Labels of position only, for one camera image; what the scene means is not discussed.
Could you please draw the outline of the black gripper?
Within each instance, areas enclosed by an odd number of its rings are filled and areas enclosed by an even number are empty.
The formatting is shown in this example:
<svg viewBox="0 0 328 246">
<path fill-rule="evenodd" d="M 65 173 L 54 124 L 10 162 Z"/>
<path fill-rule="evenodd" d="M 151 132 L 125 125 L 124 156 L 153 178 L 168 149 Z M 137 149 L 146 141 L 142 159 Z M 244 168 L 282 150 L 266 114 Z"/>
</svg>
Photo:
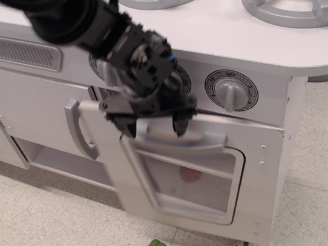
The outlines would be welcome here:
<svg viewBox="0 0 328 246">
<path fill-rule="evenodd" d="M 100 102 L 99 109 L 105 113 L 121 133 L 135 138 L 137 120 L 140 118 L 172 117 L 174 132 L 183 136 L 188 121 L 197 113 L 196 99 L 185 94 L 182 82 L 165 82 L 150 95 L 134 97 L 126 90 Z"/>
</svg>

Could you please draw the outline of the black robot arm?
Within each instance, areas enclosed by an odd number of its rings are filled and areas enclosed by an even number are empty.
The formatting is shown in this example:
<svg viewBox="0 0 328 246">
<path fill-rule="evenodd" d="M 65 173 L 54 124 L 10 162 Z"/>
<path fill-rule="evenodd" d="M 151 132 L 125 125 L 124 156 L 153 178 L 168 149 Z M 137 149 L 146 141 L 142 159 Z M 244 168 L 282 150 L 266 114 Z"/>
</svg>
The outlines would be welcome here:
<svg viewBox="0 0 328 246">
<path fill-rule="evenodd" d="M 22 10 L 44 41 L 80 47 L 116 70 L 120 95 L 103 100 L 100 109 L 123 134 L 135 137 L 140 118 L 166 116 L 178 136 L 185 133 L 197 101 L 183 92 L 170 44 L 121 13 L 118 0 L 3 0 L 3 4 Z"/>
</svg>

